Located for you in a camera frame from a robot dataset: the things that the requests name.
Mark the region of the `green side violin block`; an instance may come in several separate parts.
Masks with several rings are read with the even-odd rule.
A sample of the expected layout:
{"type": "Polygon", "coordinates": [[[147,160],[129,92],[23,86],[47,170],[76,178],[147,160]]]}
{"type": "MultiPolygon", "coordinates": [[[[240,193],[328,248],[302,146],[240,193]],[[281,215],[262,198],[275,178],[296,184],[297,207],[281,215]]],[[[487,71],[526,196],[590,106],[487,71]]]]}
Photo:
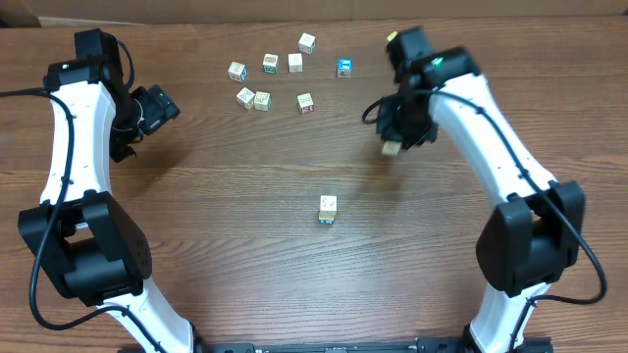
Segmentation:
{"type": "Polygon", "coordinates": [[[382,145],[383,156],[397,156],[401,150],[401,143],[397,141],[385,141],[382,145]]]}

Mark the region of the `red side L block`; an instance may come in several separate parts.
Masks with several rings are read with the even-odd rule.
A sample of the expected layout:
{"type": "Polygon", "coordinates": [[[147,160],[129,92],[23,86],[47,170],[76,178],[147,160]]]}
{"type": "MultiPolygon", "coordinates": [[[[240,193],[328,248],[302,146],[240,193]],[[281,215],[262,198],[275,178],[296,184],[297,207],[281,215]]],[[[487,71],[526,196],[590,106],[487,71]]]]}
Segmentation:
{"type": "Polygon", "coordinates": [[[338,198],[335,195],[322,195],[320,197],[319,211],[323,214],[335,214],[338,209],[338,198]]]}

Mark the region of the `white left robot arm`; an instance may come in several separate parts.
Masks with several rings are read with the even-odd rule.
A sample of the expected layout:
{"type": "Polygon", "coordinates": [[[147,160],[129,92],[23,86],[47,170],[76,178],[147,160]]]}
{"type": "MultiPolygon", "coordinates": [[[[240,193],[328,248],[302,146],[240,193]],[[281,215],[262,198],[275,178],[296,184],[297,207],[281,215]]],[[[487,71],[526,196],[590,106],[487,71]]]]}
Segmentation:
{"type": "Polygon", "coordinates": [[[51,167],[36,208],[19,214],[19,232],[35,260],[29,306],[45,328],[65,330],[40,314],[38,275],[59,294],[98,316],[115,318],[144,352],[203,352],[193,324],[171,307],[152,278],[146,236],[112,194],[109,167],[132,145],[180,112],[157,85],[124,75],[126,46],[100,29],[75,35],[76,56],[52,64],[32,92],[54,113],[51,167]]]}

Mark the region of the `yellow letter K block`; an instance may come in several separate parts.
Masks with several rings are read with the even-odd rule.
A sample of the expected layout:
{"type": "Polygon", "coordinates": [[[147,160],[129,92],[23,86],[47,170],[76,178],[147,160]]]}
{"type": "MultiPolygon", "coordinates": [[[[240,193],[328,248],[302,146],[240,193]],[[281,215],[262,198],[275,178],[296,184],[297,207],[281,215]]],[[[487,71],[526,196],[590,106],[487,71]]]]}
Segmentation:
{"type": "Polygon", "coordinates": [[[335,213],[329,213],[329,212],[320,211],[318,219],[319,220],[335,220],[336,219],[336,214],[335,213]]]}

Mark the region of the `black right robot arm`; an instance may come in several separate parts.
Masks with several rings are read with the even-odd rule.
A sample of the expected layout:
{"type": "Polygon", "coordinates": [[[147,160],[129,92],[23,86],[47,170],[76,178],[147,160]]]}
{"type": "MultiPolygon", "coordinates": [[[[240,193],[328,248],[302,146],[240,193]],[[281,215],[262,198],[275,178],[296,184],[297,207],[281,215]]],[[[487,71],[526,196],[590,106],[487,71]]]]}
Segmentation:
{"type": "Polygon", "coordinates": [[[480,310],[459,338],[421,338],[428,352],[550,352],[547,338],[524,338],[535,296],[577,260],[575,232],[585,197],[560,183],[526,149],[501,113],[489,83],[463,47],[438,52],[425,31],[393,32],[386,51],[398,85],[375,103],[382,153],[437,139],[443,130],[481,183],[491,208],[476,257],[487,281],[480,310]]]}

